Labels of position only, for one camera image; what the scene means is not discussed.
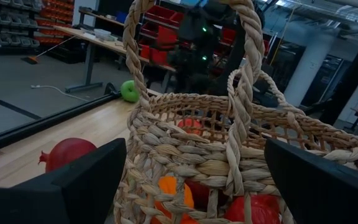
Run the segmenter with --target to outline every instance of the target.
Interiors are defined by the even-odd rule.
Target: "floor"
[[[64,90],[66,86],[81,83],[84,63],[69,65],[54,58],[39,58],[39,64],[30,65],[20,60],[24,56],[0,55],[0,100],[19,107],[36,116],[48,116],[84,103],[82,100],[67,97],[51,88],[31,89],[31,85],[55,86]],[[118,70],[110,61],[95,63],[92,81],[112,82],[116,87],[132,79],[127,68]],[[161,91],[159,83],[153,83],[151,89]],[[102,96],[104,87],[88,91],[71,93],[85,100]],[[33,121],[13,110],[0,106],[0,132]]]

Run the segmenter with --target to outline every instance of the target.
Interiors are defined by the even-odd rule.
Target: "cable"
[[[80,98],[80,97],[67,94],[67,93],[61,91],[59,88],[54,87],[54,86],[31,85],[30,87],[31,87],[32,89],[34,89],[34,88],[53,88],[54,90],[59,91],[61,94],[65,95],[65,96],[72,97],[72,98],[75,98],[75,99],[77,99],[77,100],[82,100],[82,101],[85,101],[85,102],[89,102],[89,100],[82,99],[82,98]]]
[[[274,52],[273,57],[272,57],[272,60],[270,61],[270,65],[273,64],[274,58],[276,57],[276,54],[277,54],[277,52],[278,52],[278,49],[280,48],[281,41],[283,41],[285,31],[287,30],[288,24],[291,22],[291,18],[292,18],[292,15],[293,15],[293,12],[294,12],[294,11],[295,11],[295,7],[292,9],[291,15],[290,15],[290,17],[288,18],[287,23],[285,24],[283,34],[281,35],[281,38],[280,38],[280,41],[278,42],[276,51]]]

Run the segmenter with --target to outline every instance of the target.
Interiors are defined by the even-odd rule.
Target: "apple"
[[[139,100],[139,92],[135,88],[135,81],[129,80],[121,85],[121,95],[124,100],[136,103]]]

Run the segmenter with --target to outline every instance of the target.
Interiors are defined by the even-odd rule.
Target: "woven basket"
[[[261,71],[265,49],[252,1],[224,3],[238,12],[247,33],[248,63],[231,73],[229,96],[169,93],[149,98],[134,34],[140,15],[154,5],[154,0],[135,0],[129,9],[124,29],[126,64],[140,101],[128,119],[131,135],[126,167],[114,200],[116,223],[150,223],[155,217],[161,223],[179,224],[183,214],[199,223],[230,223],[222,218],[228,204],[217,206],[219,189],[231,197],[245,196],[244,221],[252,223],[250,194],[280,196],[264,159],[266,136],[358,170],[358,136],[305,116],[285,101],[273,80]],[[235,76],[240,77],[236,90],[232,87]],[[252,84],[259,77],[270,84],[280,110],[252,104]],[[178,128],[176,124],[184,119],[198,120],[201,128]],[[232,125],[228,125],[228,119],[234,120]],[[188,134],[186,130],[198,130],[200,134]],[[158,187],[159,178],[167,173],[177,178],[176,195],[164,194]],[[207,211],[183,203],[186,178],[209,187]],[[172,219],[154,207],[155,201],[162,202]],[[282,199],[280,209],[283,222],[294,223]]]

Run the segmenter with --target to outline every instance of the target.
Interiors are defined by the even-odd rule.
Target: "pillar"
[[[299,106],[336,38],[335,31],[309,33],[310,39],[284,95],[293,106]]]

